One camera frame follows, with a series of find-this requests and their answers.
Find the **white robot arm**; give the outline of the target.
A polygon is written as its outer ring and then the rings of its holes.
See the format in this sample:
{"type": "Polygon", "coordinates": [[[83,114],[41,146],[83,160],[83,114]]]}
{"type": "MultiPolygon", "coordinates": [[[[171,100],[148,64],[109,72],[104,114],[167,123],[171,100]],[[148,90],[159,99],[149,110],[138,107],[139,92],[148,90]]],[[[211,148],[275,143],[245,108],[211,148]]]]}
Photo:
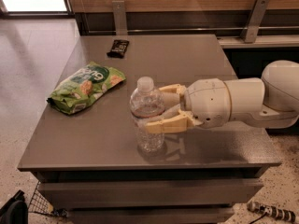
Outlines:
{"type": "Polygon", "coordinates": [[[168,109],[146,122],[149,133],[211,129],[232,121],[288,128],[299,118],[299,63],[279,60],[268,64],[260,78],[199,79],[188,87],[162,87],[161,92],[168,109]]]}

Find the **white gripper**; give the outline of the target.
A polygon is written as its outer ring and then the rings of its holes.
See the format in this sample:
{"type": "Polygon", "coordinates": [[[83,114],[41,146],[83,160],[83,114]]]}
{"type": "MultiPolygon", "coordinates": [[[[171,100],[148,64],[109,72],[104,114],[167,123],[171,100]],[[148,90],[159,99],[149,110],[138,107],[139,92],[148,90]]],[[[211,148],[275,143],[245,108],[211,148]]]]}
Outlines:
{"type": "Polygon", "coordinates": [[[148,133],[181,133],[195,126],[210,129],[229,121],[230,94],[225,83],[217,78],[197,80],[187,89],[184,85],[172,84],[159,91],[168,110],[146,122],[148,133]],[[184,110],[179,105],[183,97],[184,110]]]}

